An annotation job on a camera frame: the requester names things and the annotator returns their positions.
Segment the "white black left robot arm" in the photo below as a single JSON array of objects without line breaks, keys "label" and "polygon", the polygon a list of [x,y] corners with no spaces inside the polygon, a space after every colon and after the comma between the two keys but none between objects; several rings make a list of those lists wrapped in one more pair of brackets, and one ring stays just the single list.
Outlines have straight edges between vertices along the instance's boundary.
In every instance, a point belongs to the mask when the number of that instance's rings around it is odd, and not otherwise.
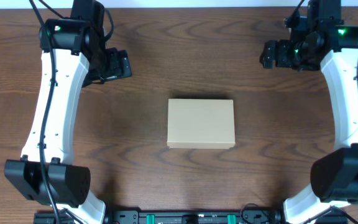
[{"label": "white black left robot arm", "polygon": [[40,29],[42,81],[29,137],[6,179],[27,200],[53,209],[36,223],[109,223],[106,204],[90,189],[91,172],[74,165],[73,132],[81,89],[128,78],[127,52],[107,48],[102,19],[48,19]]}]

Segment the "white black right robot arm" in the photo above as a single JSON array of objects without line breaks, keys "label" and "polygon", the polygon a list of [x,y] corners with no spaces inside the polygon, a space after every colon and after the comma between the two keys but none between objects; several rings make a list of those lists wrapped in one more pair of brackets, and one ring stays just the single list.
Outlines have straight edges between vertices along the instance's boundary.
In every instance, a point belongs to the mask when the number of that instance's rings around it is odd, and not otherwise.
[{"label": "white black right robot arm", "polygon": [[358,27],[299,26],[288,40],[267,41],[260,62],[321,72],[334,116],[334,150],[312,165],[310,184],[284,201],[283,221],[312,223],[358,204]]}]

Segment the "cardboard box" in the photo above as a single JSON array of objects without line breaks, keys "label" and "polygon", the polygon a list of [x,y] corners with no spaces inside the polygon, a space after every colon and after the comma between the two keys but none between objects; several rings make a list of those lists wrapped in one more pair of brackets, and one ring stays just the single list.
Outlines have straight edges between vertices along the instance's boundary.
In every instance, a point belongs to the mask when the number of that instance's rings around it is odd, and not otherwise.
[{"label": "cardboard box", "polygon": [[169,99],[169,148],[230,149],[235,144],[233,100]]}]

